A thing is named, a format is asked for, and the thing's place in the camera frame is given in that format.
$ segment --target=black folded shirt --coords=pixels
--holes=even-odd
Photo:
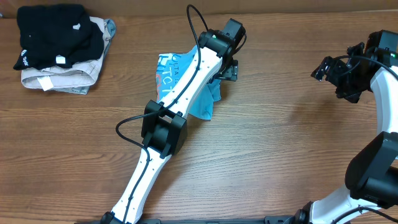
[[[77,62],[99,59],[104,50],[103,33],[79,4],[23,6],[17,23],[22,51],[15,70],[71,68]],[[57,63],[58,55],[65,57],[65,63]]]

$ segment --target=white tag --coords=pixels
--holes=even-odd
[[[39,81],[44,91],[47,91],[54,87],[49,76],[37,77],[37,81]]]
[[[55,61],[56,61],[56,63],[66,63],[65,57],[61,56],[61,55],[56,56]]]
[[[77,25],[74,25],[73,28],[76,29],[76,30],[80,29],[80,23],[77,24]]]

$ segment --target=stack of folded clothes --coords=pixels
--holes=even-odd
[[[116,26],[78,4],[18,9],[21,47],[15,70],[26,88],[87,94],[96,83]]]

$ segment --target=wood grain tabletop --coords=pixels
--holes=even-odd
[[[344,183],[350,160],[376,136],[373,94],[339,100],[311,72],[326,56],[398,32],[398,12],[205,16],[222,29],[232,17],[248,41],[236,83],[221,84],[211,121],[188,117],[188,139],[160,173],[145,218],[264,218],[293,215]],[[30,90],[12,69],[21,51],[14,19],[0,19],[0,223],[99,220],[123,193],[140,149],[115,125],[156,99],[158,54],[188,52],[185,16],[113,17],[118,31],[87,95]],[[194,18],[197,33],[203,31]],[[141,121],[121,129],[141,140]],[[398,210],[388,214],[398,217]],[[387,223],[365,214],[353,223]]]

